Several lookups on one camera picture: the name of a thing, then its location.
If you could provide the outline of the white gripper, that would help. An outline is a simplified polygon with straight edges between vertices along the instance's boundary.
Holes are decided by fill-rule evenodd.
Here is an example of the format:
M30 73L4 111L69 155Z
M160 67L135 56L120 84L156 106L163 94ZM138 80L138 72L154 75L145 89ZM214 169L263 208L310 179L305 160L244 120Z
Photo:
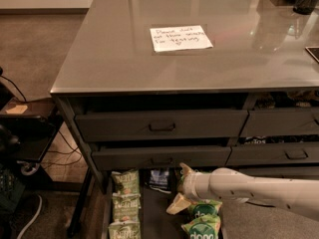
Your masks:
M186 176L183 181L181 193L178 193L166 212L171 215L176 215L182 210L188 208L191 204L190 199L208 199L210 197L209 189L209 174L194 172L194 170L181 162L182 175Z

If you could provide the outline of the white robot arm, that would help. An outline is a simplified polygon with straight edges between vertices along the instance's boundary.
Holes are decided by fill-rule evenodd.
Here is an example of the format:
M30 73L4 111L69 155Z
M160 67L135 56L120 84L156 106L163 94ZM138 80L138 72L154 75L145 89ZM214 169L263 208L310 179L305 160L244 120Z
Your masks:
M166 212L180 213L196 201L258 200L294 214L319 220L319 181L290 178L255 177L229 168L212 173L196 172L180 164L181 192Z

